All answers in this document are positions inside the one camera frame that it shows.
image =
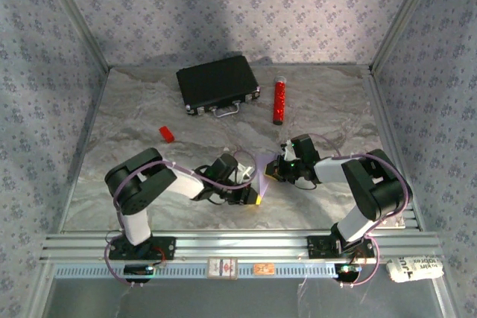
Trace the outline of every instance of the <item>marble surface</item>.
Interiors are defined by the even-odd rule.
[[[110,72],[80,176],[69,207],[65,231],[118,228],[112,199],[104,184],[109,169],[140,151],[155,147],[187,168],[212,164],[224,151],[279,151],[279,144],[302,133],[319,133],[342,153],[381,147],[364,93],[364,66],[253,67],[262,87],[259,100],[225,118],[186,114],[176,69],[117,68]],[[287,78],[285,123],[271,123],[274,78]],[[175,142],[158,132],[168,126]],[[315,142],[322,157],[333,154]],[[238,160],[249,164],[246,156]],[[354,206],[342,183],[302,191],[272,182],[260,206],[214,206],[164,193],[149,207],[152,229],[328,229]]]

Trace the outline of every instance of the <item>black briefcase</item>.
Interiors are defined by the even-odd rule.
[[[213,112],[217,117],[224,117],[237,113],[240,103],[260,96],[260,86],[244,56],[189,67],[179,70],[176,75],[190,115]],[[234,110],[230,112],[217,112],[231,106]]]

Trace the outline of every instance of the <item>floral wallpaper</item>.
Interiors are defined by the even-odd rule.
[[[426,227],[477,317],[477,0],[422,0],[379,83]]]
[[[75,0],[111,66],[369,64],[402,0]]]
[[[58,0],[0,7],[0,317],[20,317],[103,75]]]

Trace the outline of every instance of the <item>sticker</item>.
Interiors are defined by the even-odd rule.
[[[253,274],[255,276],[271,276],[275,274],[274,264],[254,264]]]
[[[207,260],[207,278],[237,279],[237,258],[209,258]]]

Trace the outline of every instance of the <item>briefcase handle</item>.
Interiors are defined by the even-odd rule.
[[[225,113],[222,113],[221,115],[217,114],[217,107],[213,107],[210,110],[214,113],[214,116],[217,118],[222,118],[222,117],[225,117],[226,115],[235,115],[236,113],[239,113],[240,101],[234,101],[233,104],[236,106],[235,111],[225,112]]]

